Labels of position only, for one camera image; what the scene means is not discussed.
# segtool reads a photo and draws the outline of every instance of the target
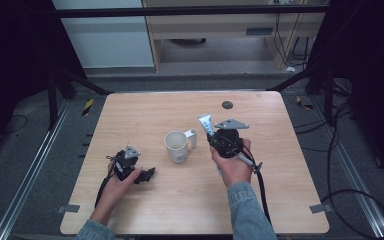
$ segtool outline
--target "metal rod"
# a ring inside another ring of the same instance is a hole
[[[238,5],[238,6],[191,6],[191,7],[150,7],[110,9],[64,9],[35,11],[30,15],[54,16],[59,18],[94,17],[138,17],[173,15],[221,15],[221,14],[275,14],[275,13],[324,13],[328,4],[312,5]]]
[[[18,218],[18,215],[21,212],[21,209],[24,206],[24,203],[29,196],[29,193],[36,181],[37,176],[40,173],[43,163],[48,156],[48,153],[51,149],[52,144],[55,141],[56,136],[62,126],[62,123],[67,115],[67,110],[71,101],[64,100],[60,110],[60,117],[55,124],[55,127],[52,130],[49,130],[45,136],[45,139],[42,142],[35,158],[33,159],[32,164],[30,165],[29,170],[27,171],[26,176],[23,179],[20,187],[17,190],[10,206],[6,210],[3,218],[0,221],[0,240],[5,240],[8,238],[12,227],[15,224],[15,221]]]

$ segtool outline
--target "person's hand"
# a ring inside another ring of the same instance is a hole
[[[243,139],[244,146],[251,149],[251,141],[249,139]],[[217,150],[211,147],[212,159],[218,165],[221,171],[223,182],[226,187],[237,182],[251,182],[252,167],[239,159],[238,156],[233,158],[222,158],[218,154]]]
[[[111,168],[112,164],[113,161],[111,161],[108,165],[108,169]],[[120,179],[118,179],[117,175],[115,174],[110,177],[107,184],[105,185],[104,190],[102,191],[101,198],[90,219],[103,225],[107,225],[115,206],[127,193],[127,190],[133,184],[136,178],[139,177],[141,171],[142,169],[135,169],[123,181],[120,181]]]

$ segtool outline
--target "person's left hand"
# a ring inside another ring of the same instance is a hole
[[[108,169],[111,169],[112,164],[113,161],[108,165]],[[120,181],[116,174],[111,176],[102,191],[101,198],[90,219],[107,225],[115,206],[127,193],[133,182],[139,177],[141,171],[142,169],[135,169],[124,181]]]

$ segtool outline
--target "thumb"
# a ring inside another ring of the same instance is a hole
[[[124,179],[123,182],[126,182],[129,185],[132,184],[139,177],[141,172],[141,168],[136,168],[133,172],[130,173],[130,175],[126,179]]]

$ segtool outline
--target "metal bracket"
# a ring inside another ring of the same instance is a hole
[[[65,213],[65,212],[79,212],[80,206],[79,205],[71,205],[67,204],[66,206],[60,206],[57,210],[58,213]]]
[[[326,205],[318,204],[318,205],[310,206],[310,210],[313,214],[315,214],[319,212],[331,212],[333,211],[333,208],[332,206],[330,206],[330,204],[326,204]]]
[[[124,153],[124,159],[130,159],[130,158],[134,158],[134,157],[137,157],[140,155],[140,152],[137,151],[136,149],[134,149],[132,146],[130,146],[129,144],[127,144],[126,146],[126,151]]]
[[[221,129],[246,129],[249,128],[248,124],[239,122],[233,118],[229,118],[228,120],[221,122],[221,123],[216,123],[214,124],[216,128],[221,128]]]
[[[257,173],[257,172],[261,171],[261,166],[263,166],[263,162],[260,162],[258,165],[255,165],[253,172]]]

